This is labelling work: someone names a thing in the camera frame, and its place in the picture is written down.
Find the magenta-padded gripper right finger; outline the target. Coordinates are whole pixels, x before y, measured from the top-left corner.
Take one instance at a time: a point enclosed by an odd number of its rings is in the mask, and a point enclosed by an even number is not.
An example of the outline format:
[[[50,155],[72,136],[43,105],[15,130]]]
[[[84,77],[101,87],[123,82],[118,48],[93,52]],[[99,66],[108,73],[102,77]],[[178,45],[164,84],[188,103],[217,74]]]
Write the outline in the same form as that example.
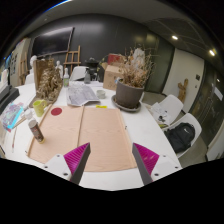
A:
[[[159,155],[154,151],[134,143],[132,153],[137,163],[144,185],[152,183],[182,169],[168,155]]]

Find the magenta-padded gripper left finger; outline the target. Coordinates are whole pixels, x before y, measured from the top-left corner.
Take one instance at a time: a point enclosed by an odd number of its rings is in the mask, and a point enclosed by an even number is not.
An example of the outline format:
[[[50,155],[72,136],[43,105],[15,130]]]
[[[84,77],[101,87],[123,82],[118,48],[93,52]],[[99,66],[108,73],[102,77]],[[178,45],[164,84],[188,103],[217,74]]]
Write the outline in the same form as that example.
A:
[[[85,143],[65,155],[56,154],[43,165],[43,169],[78,185],[90,152],[90,144]]]

